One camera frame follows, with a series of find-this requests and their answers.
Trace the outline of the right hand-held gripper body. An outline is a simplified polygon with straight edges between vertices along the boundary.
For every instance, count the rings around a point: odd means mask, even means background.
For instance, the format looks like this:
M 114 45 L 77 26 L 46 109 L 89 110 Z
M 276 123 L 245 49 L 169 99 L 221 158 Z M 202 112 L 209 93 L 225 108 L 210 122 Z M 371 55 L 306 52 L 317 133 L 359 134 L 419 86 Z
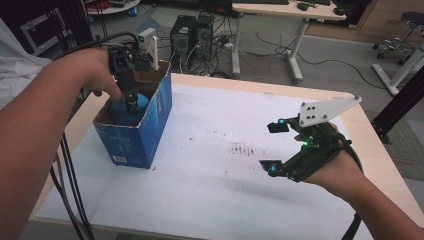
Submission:
M 332 161 L 340 151 L 347 151 L 362 169 L 352 141 L 336 130 L 329 121 L 354 105 L 362 98 L 353 96 L 317 102 L 303 102 L 297 117 L 287 119 L 286 123 L 295 130 L 303 145 L 301 150 L 283 164 L 283 176 L 300 182 Z

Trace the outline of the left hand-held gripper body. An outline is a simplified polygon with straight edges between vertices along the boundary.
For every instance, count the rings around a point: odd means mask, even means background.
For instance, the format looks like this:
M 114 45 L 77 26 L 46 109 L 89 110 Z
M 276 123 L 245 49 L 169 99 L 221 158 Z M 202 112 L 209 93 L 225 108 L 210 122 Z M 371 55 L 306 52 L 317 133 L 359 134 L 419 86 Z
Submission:
M 128 34 L 132 40 L 124 40 L 122 43 L 112 42 L 112 39 L 120 37 L 124 37 L 124 34 L 112 34 L 106 38 L 110 72 L 117 84 L 118 80 L 124 77 L 135 80 L 135 72 L 147 71 L 149 68 L 159 69 L 158 38 L 156 36 L 153 37 L 146 50 L 140 48 L 138 37 L 134 34 Z

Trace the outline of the blue bottle with white cap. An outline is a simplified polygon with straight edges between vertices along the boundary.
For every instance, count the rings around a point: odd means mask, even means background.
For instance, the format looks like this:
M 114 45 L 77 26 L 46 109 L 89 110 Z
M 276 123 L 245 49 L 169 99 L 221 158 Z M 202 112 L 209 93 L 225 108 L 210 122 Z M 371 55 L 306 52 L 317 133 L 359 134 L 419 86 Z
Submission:
M 140 93 L 130 102 L 125 99 L 112 101 L 110 109 L 115 123 L 122 126 L 137 125 L 144 116 L 149 102 L 150 100 Z

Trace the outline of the blue cardboard box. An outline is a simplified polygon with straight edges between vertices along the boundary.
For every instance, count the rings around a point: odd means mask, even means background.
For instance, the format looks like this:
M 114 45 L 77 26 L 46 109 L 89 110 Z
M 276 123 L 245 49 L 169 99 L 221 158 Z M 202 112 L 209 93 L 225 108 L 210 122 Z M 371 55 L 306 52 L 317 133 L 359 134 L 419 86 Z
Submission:
M 150 102 L 137 125 L 117 125 L 108 99 L 93 120 L 103 145 L 116 165 L 149 169 L 172 108 L 169 62 L 159 61 L 159 69 L 135 72 L 138 93 Z

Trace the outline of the person's left hand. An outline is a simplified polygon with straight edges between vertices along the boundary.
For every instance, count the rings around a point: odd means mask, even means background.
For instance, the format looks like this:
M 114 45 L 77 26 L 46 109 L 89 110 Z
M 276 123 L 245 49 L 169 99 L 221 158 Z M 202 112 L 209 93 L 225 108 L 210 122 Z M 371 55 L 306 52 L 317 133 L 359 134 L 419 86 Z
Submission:
M 55 61 L 59 75 L 74 90 L 86 87 L 100 96 L 107 93 L 119 100 L 122 92 L 109 70 L 109 53 L 105 47 L 88 48 L 68 54 Z

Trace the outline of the person's right hand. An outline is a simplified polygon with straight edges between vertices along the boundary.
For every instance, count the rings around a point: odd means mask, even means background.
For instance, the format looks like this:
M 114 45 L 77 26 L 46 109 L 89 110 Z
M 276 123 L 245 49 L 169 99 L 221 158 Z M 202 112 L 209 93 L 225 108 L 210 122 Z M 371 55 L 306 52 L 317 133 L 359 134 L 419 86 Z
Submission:
M 347 202 L 355 201 L 369 186 L 368 180 L 345 150 L 306 178 L 305 182 L 321 186 Z

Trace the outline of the small white box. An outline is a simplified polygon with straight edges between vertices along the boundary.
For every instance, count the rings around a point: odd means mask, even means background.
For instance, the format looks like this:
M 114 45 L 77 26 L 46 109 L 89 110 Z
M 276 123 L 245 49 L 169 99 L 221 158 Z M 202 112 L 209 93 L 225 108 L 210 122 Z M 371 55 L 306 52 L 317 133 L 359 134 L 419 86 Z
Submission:
M 153 37 L 156 35 L 156 29 L 149 27 L 138 34 L 138 41 L 140 44 L 140 48 L 146 50 Z

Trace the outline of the black computer tower green label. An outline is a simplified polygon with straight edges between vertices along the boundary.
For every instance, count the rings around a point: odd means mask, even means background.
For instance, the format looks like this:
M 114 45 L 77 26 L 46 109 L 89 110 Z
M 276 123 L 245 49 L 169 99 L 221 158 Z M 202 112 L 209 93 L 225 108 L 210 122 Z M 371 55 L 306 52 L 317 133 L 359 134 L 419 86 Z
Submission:
M 196 17 L 179 15 L 170 32 L 171 54 L 173 60 L 186 64 L 190 52 L 195 46 Z

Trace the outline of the white cloth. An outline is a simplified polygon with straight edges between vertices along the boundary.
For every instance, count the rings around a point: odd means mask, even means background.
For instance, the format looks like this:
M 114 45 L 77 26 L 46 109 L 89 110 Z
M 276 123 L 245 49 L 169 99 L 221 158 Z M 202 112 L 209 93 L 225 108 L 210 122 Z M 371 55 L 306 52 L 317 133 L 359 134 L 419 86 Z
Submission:
M 50 62 L 48 58 L 28 54 L 0 18 L 0 110 Z

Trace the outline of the white metal stand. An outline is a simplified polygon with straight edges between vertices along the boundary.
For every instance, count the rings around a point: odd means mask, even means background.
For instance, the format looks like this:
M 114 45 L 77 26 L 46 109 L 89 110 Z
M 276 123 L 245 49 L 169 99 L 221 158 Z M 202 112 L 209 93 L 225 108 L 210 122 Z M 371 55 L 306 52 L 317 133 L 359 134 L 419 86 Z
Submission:
M 416 50 L 413 51 L 410 58 L 401 66 L 397 73 L 389 78 L 379 64 L 373 64 L 372 69 L 380 78 L 381 82 L 385 85 L 386 89 L 392 96 L 399 93 L 397 86 L 402 80 L 411 72 L 418 71 L 424 66 L 424 43 L 422 43 Z

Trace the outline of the black keyboard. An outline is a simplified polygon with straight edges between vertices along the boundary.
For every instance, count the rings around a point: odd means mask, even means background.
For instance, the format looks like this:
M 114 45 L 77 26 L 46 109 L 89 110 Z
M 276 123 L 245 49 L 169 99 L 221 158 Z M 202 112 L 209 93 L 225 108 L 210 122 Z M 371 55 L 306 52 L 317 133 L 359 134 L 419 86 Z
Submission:
M 238 4 L 268 4 L 268 5 L 288 5 L 288 0 L 232 0 Z

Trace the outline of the wooden cabinet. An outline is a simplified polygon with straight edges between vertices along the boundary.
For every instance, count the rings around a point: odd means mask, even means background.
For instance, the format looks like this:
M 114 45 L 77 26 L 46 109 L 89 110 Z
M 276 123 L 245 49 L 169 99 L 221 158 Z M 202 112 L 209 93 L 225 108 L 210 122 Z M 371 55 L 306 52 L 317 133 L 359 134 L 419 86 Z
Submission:
M 359 33 L 378 39 L 400 36 L 408 29 L 401 21 L 404 12 L 424 13 L 424 0 L 372 0 L 372 3 Z

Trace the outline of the metal stool on wheels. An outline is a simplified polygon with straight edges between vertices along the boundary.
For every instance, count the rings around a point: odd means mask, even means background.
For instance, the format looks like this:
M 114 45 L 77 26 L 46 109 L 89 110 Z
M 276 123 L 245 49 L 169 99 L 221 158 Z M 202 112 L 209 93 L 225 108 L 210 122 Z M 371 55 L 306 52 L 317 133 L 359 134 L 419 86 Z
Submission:
M 377 50 L 382 46 L 382 49 L 377 53 L 378 59 L 383 59 L 386 52 L 397 51 L 402 53 L 403 57 L 398 61 L 398 64 L 402 66 L 415 51 L 415 47 L 408 42 L 408 37 L 414 30 L 419 30 L 421 34 L 424 34 L 424 13 L 404 12 L 400 16 L 400 21 L 407 25 L 407 29 L 399 37 L 386 38 L 375 43 L 373 49 Z

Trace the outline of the grey metal frame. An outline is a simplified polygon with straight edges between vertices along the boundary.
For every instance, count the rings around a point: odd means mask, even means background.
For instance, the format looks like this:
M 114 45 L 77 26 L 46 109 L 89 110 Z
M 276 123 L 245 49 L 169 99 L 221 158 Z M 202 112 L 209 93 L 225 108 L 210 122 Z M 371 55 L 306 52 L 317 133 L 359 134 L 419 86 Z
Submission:
M 29 53 L 35 56 L 58 43 L 57 35 L 67 37 L 70 34 L 70 28 L 66 26 L 58 8 L 28 20 L 20 26 L 20 30 L 29 43 Z

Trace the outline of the black metal post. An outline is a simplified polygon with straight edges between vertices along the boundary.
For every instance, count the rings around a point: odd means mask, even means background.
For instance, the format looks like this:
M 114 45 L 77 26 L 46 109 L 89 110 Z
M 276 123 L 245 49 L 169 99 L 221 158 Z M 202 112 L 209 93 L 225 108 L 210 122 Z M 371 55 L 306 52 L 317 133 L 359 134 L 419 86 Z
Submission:
M 377 136 L 384 144 L 390 144 L 388 133 L 424 97 L 424 66 L 410 79 L 404 88 L 371 121 Z

